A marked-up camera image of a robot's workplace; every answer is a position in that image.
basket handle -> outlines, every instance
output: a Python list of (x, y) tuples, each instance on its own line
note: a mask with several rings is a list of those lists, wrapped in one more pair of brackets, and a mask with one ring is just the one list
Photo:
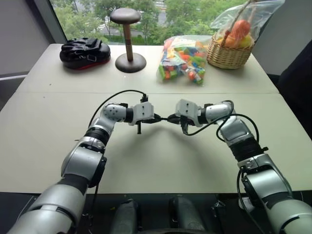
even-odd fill
[[(238, 17), (242, 14), (242, 12), (245, 10), (245, 8), (252, 2), (255, 2), (257, 0), (248, 0), (247, 2), (244, 3), (244, 5), (242, 6), (242, 8), (239, 10), (239, 12), (237, 13), (236, 17), (234, 18), (230, 28), (228, 30), (225, 31), (225, 34), (224, 34), (224, 38), (223, 38), (223, 41), (221, 42), (221, 47), (224, 46), (225, 42), (226, 42), (226, 39), (228, 38), (229, 34), (231, 33), (233, 27), (234, 27), (234, 24), (235, 22), (237, 21)], [(249, 18), (249, 21), (252, 19), (254, 15), (254, 11), (251, 15), (251, 17)]]

clear plastic bag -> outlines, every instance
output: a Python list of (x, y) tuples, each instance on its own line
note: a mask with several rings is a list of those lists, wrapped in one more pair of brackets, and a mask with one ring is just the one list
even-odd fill
[(209, 39), (210, 36), (184, 35), (165, 40), (158, 78), (168, 81), (186, 75), (192, 82), (202, 84)]
[(211, 28), (218, 29), (214, 38), (222, 43), (225, 35), (229, 33), (225, 41), (226, 47), (253, 46), (259, 37), (262, 26), (284, 2), (285, 0), (258, 1), (246, 3), (247, 6), (243, 4), (227, 9), (210, 24)]

window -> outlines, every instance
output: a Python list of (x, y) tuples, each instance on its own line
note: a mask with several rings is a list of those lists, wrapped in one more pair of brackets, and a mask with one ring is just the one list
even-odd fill
[(225, 9), (245, 0), (50, 0), (67, 39), (95, 37), (108, 44), (123, 43), (122, 25), (110, 22), (120, 7), (141, 12), (131, 25), (134, 45), (162, 45), (176, 35), (212, 35), (210, 23)]

wooden stool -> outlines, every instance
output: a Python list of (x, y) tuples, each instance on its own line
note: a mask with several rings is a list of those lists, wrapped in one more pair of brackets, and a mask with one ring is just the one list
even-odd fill
[(126, 54), (120, 55), (115, 66), (122, 72), (133, 73), (142, 70), (146, 66), (146, 60), (142, 55), (132, 52), (130, 24), (139, 22), (141, 14), (131, 8), (119, 8), (110, 15), (111, 21), (122, 24), (125, 35)]

silver arm segment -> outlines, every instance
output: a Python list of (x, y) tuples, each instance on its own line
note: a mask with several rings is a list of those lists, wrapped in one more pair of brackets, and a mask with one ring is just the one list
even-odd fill
[[(185, 116), (195, 126), (201, 127), (224, 117), (216, 122), (220, 126), (230, 111), (229, 102), (201, 108), (182, 99), (176, 105), (175, 112), (177, 116)], [(246, 173), (242, 182), (247, 195), (254, 206), (265, 208), (275, 233), (312, 233), (312, 208), (293, 199), (289, 183), (261, 149), (247, 125), (237, 116), (231, 116), (220, 128), (220, 133), (238, 161), (238, 167)]]
[(9, 234), (69, 233), (78, 226), (87, 188), (96, 186), (104, 172), (105, 147), (116, 122), (135, 125), (154, 118), (154, 107), (143, 102), (131, 108), (107, 103), (86, 134), (64, 159), (62, 179), (46, 189), (30, 206)]

